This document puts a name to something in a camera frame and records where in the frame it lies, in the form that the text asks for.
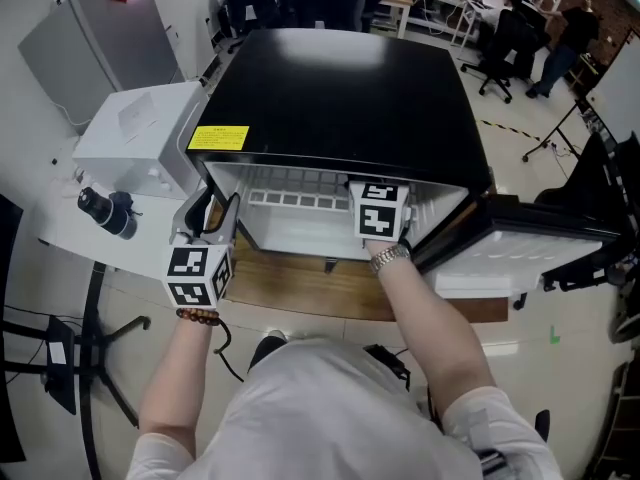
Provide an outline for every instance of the open fridge door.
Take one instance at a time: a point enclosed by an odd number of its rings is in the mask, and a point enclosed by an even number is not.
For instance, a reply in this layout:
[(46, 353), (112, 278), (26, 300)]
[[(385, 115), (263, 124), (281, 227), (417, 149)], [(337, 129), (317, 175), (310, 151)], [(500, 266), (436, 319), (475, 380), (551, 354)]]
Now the open fridge door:
[(618, 238), (618, 230), (560, 207), (492, 195), (461, 222), (428, 237), (414, 261), (445, 298), (513, 297), (545, 272)]

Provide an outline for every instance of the blue jeans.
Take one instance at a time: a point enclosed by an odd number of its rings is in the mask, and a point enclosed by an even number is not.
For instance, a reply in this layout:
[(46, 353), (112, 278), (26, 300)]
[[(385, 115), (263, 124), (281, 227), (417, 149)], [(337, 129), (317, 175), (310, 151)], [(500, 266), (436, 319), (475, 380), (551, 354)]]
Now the blue jeans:
[(547, 60), (544, 61), (542, 77), (534, 86), (536, 92), (538, 94), (549, 94), (553, 85), (571, 69), (577, 59), (578, 53), (568, 46), (564, 44), (556, 46), (547, 57)]

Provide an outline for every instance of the black clothing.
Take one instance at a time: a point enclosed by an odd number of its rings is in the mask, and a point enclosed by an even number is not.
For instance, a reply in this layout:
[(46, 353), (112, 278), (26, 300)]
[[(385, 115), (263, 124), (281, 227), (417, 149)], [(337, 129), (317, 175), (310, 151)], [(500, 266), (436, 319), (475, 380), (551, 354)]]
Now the black clothing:
[(598, 39), (598, 18), (579, 7), (562, 11), (562, 16), (569, 24), (560, 36), (558, 44), (564, 44), (580, 54), (587, 51), (591, 39)]

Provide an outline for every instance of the person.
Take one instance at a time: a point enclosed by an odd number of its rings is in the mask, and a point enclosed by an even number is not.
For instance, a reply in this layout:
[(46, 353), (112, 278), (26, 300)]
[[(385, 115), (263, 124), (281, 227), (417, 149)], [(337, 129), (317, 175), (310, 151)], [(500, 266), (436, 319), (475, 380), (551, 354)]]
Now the person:
[(536, 98), (539, 94), (548, 98), (554, 84), (571, 69), (578, 56), (587, 51), (589, 41), (598, 39), (599, 25), (591, 0), (580, 0), (579, 7), (562, 12), (538, 10), (545, 16), (563, 17), (567, 21), (558, 44), (544, 62), (540, 81), (526, 93), (529, 98)]
[(443, 432), (363, 349), (270, 335), (204, 453), (211, 328), (179, 320), (140, 408), (128, 480), (560, 480), (546, 443), (498, 389), (467, 320), (424, 282), (406, 248), (369, 241), (372, 266), (424, 371)]
[(498, 28), (500, 13), (505, 9), (517, 9), (521, 3), (522, 0), (504, 0), (503, 5), (500, 7), (480, 11), (480, 25), (478, 27), (478, 40), (476, 41), (478, 50), (484, 51), (489, 41), (491, 41)]

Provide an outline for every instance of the white box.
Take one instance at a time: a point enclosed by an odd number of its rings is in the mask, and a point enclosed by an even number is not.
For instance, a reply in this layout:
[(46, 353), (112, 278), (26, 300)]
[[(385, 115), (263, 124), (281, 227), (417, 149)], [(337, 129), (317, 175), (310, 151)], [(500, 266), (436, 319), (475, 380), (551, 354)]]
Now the white box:
[(199, 82), (113, 93), (73, 159), (107, 189), (187, 199), (200, 175), (184, 151), (207, 102)]

